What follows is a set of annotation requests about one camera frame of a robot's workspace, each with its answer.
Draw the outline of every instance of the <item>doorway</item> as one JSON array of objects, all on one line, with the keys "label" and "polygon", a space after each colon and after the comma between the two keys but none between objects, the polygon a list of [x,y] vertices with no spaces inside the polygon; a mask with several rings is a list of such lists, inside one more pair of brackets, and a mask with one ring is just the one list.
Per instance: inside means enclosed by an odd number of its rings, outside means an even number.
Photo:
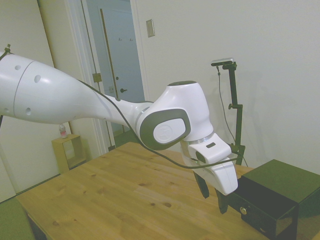
[{"label": "doorway", "polygon": [[[87,7],[104,94],[139,103],[145,100],[129,0],[82,0]],[[129,128],[111,123],[115,146],[134,142]]]}]

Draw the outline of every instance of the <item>circular logo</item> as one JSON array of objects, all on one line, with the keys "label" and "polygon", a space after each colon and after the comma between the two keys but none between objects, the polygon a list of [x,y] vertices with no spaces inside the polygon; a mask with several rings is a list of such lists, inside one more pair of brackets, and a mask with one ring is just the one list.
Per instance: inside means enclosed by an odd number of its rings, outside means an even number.
[{"label": "circular logo", "polygon": [[156,131],[156,136],[160,141],[167,141],[173,134],[172,128],[168,125],[162,125]]}]

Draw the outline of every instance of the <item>wooden shelf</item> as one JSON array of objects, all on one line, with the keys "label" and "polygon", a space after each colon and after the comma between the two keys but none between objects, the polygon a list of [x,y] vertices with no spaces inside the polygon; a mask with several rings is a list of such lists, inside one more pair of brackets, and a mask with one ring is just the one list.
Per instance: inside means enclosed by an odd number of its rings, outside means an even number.
[{"label": "wooden shelf", "polygon": [[67,138],[57,138],[51,142],[61,174],[86,162],[85,151],[79,135],[68,134]]}]

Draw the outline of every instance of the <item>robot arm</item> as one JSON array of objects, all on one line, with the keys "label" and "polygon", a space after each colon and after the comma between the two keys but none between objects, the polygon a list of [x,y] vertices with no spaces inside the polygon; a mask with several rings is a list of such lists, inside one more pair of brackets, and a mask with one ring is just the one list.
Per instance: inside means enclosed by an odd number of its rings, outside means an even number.
[{"label": "robot arm", "polygon": [[[128,127],[113,102],[148,148],[164,150],[180,142],[187,166],[225,161],[231,154],[214,133],[205,95],[194,81],[168,85],[154,103],[108,96],[110,102],[55,68],[8,54],[0,61],[0,85],[0,115],[46,124],[98,118]],[[238,187],[232,162],[193,171],[224,195]]]}]

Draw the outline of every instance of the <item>black cable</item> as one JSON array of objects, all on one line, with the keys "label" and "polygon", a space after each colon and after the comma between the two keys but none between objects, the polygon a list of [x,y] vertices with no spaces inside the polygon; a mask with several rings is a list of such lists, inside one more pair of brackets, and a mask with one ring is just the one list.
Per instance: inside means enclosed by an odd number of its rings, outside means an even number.
[{"label": "black cable", "polygon": [[7,55],[10,54],[10,44],[4,49],[4,53],[0,56],[0,61]]},{"label": "black cable", "polygon": [[[4,49],[4,53],[0,56],[0,61],[7,55],[10,54],[10,44],[7,45],[7,47]],[[3,115],[0,115],[0,129],[2,124],[2,119],[4,118]]]},{"label": "black cable", "polygon": [[2,124],[2,119],[4,118],[3,115],[0,115],[0,129],[1,129],[1,124]]},{"label": "black cable", "polygon": [[[230,130],[230,127],[229,127],[229,124],[228,124],[228,121],[227,121],[227,117],[226,117],[226,111],[225,111],[225,105],[224,105],[224,101],[222,100],[222,94],[221,94],[221,80],[220,80],[220,71],[219,71],[219,67],[216,66],[216,69],[218,70],[218,77],[219,77],[219,95],[220,95],[220,100],[221,100],[221,105],[222,105],[222,110],[223,110],[223,116],[224,116],[224,120],[225,120],[225,124],[229,130],[229,133],[231,134],[232,138],[233,138],[233,141],[234,141],[234,144],[236,144],[236,139],[234,137],[234,135],[232,134],[231,130]],[[239,154],[238,152],[233,152],[233,154],[237,154],[238,156],[241,156],[244,160],[244,163],[245,165],[248,167],[248,164],[247,164],[247,161],[245,159],[244,156],[242,156],[241,154]]]},{"label": "black cable", "polygon": [[133,132],[133,135],[134,137],[136,138],[136,140],[138,141],[138,143],[143,147],[145,148],[146,150],[150,151],[151,153],[153,154],[156,154],[168,161],[170,161],[171,163],[181,167],[181,168],[184,168],[184,169],[203,169],[203,168],[207,168],[207,167],[212,167],[212,166],[215,166],[215,165],[219,165],[219,164],[224,164],[224,163],[227,163],[227,162],[231,162],[231,161],[234,161],[234,160],[237,160],[237,158],[232,158],[232,159],[229,159],[229,160],[225,160],[225,161],[219,161],[219,162],[216,162],[216,163],[211,163],[211,164],[207,164],[207,165],[200,165],[200,166],[186,166],[186,165],[182,165],[174,160],[172,160],[171,158],[157,152],[157,151],[154,151],[150,148],[148,148],[147,146],[145,146],[143,144],[143,142],[141,142],[141,140],[139,139],[139,137],[137,136],[136,132],[133,130],[133,128],[131,127],[130,123],[127,121],[126,117],[123,115],[123,113],[121,112],[121,110],[118,108],[118,106],[110,99],[108,98],[106,95],[102,94],[101,92],[99,92],[98,90],[96,90],[94,87],[90,86],[89,84],[83,82],[83,81],[80,81],[78,80],[79,82],[81,82],[82,84],[86,85],[88,88],[90,88],[91,90],[95,91],[96,93],[98,93],[99,95],[101,95],[103,98],[107,99],[114,107],[115,109],[119,112],[119,114],[121,115],[121,117],[123,118],[123,120],[125,121],[125,123],[128,125],[128,127],[130,128],[130,130]]}]

